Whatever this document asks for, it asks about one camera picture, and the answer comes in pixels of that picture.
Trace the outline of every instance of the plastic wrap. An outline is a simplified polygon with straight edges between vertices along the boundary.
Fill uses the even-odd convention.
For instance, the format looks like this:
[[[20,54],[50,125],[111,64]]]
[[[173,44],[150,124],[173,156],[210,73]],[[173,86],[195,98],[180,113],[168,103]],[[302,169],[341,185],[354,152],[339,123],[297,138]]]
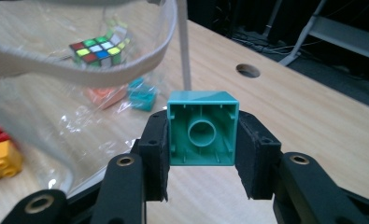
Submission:
[[[176,5],[122,2],[105,7],[0,3],[0,45],[76,63],[71,44],[104,36],[119,26],[130,37],[120,64],[141,66],[144,57],[170,38],[169,22],[175,21],[166,15]],[[21,10],[21,15],[13,16],[18,13],[12,10]],[[77,66],[88,69],[87,64]],[[20,142],[41,188],[74,192],[100,175],[112,157],[128,151],[149,115],[165,108],[169,92],[182,89],[166,83],[166,76],[162,62],[136,80],[108,88],[38,73],[0,78],[0,125]]]

